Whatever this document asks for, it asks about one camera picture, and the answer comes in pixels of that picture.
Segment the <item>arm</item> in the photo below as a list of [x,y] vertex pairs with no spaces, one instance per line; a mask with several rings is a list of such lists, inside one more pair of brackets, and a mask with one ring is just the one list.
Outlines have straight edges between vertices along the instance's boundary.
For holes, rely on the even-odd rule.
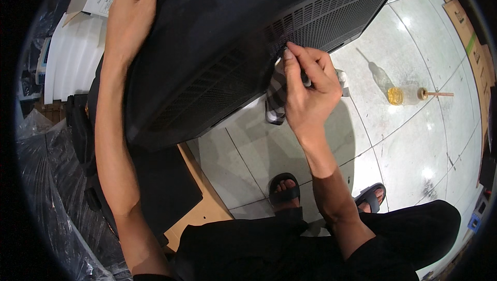
[[[360,220],[355,202],[326,142],[324,124],[340,101],[340,84],[329,54],[291,42],[287,46],[284,58],[288,124],[311,169],[316,205],[332,228],[344,259],[348,259],[375,234]],[[314,89],[302,84],[300,67],[306,71]]]
[[110,8],[100,73],[95,154],[98,177],[132,275],[171,276],[167,260],[140,207],[140,189],[123,129],[126,72],[150,31],[156,0],[114,0]]

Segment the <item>wooden stick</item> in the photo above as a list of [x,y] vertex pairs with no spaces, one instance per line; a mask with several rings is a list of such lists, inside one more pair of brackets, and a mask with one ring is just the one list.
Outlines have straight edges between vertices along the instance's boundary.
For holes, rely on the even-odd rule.
[[453,97],[454,93],[449,92],[426,92],[427,96],[442,96],[442,97]]

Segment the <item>black slide sandal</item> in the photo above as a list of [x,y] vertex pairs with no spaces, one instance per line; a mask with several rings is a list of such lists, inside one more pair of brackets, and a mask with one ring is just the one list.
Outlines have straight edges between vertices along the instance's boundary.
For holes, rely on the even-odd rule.
[[[377,189],[383,190],[383,198],[381,200],[381,203],[378,203],[378,199],[374,193]],[[357,206],[359,206],[359,204],[366,201],[367,203],[369,203],[369,206],[371,207],[371,213],[378,213],[378,211],[380,210],[380,204],[382,204],[385,201],[386,197],[387,197],[387,189],[385,188],[385,186],[382,183],[376,183],[361,191],[359,196],[354,198],[354,201],[355,205]]]
[[[291,179],[292,181],[295,182],[295,186],[292,188],[288,188],[284,191],[280,192],[275,192],[277,186],[281,181],[285,181],[287,179]],[[287,201],[290,201],[292,199],[299,198],[299,203],[300,203],[300,187],[299,187],[299,182],[293,176],[291,173],[281,173],[275,176],[270,184],[269,184],[269,202],[271,203],[272,206],[275,206],[279,203],[284,203]],[[302,219],[302,207],[298,208],[290,208],[290,209],[284,209],[284,210],[279,210],[274,213],[276,216],[283,216],[283,217],[291,217],[291,218],[300,218]]]

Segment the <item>checkered cloth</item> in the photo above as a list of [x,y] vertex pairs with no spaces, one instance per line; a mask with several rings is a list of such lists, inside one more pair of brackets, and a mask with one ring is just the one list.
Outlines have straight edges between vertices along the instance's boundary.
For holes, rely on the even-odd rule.
[[[344,71],[335,69],[342,88],[342,97],[350,97],[348,91],[347,75]],[[304,70],[301,72],[302,82],[306,87],[311,86],[311,80]],[[274,65],[274,73],[271,77],[269,88],[266,92],[266,121],[275,125],[280,125],[285,121],[286,103],[286,78],[283,61],[278,59]]]

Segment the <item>hand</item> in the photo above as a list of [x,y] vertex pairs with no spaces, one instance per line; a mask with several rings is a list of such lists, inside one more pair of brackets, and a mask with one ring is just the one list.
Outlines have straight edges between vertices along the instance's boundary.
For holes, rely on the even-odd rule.
[[[300,144],[322,140],[325,121],[340,101],[342,90],[330,55],[287,42],[283,54],[287,81],[286,118]],[[314,85],[306,88],[301,67]]]
[[150,32],[157,0],[114,0],[109,10],[104,61],[128,67]]

